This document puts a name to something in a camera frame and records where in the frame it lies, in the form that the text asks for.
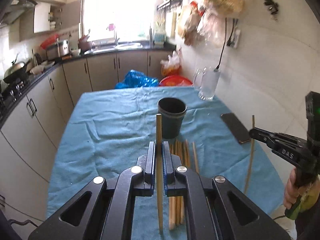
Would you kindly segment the right hand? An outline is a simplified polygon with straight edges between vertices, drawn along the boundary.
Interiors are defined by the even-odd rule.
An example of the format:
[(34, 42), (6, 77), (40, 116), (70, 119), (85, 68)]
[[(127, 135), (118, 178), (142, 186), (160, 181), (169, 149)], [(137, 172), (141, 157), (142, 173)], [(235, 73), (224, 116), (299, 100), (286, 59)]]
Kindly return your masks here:
[(287, 184), (285, 186), (284, 191), (284, 200), (283, 204), (286, 209), (291, 209), (292, 205), (296, 203), (297, 198), (301, 196), (304, 192), (306, 187), (296, 187), (296, 168), (291, 170), (290, 176), (288, 178)]

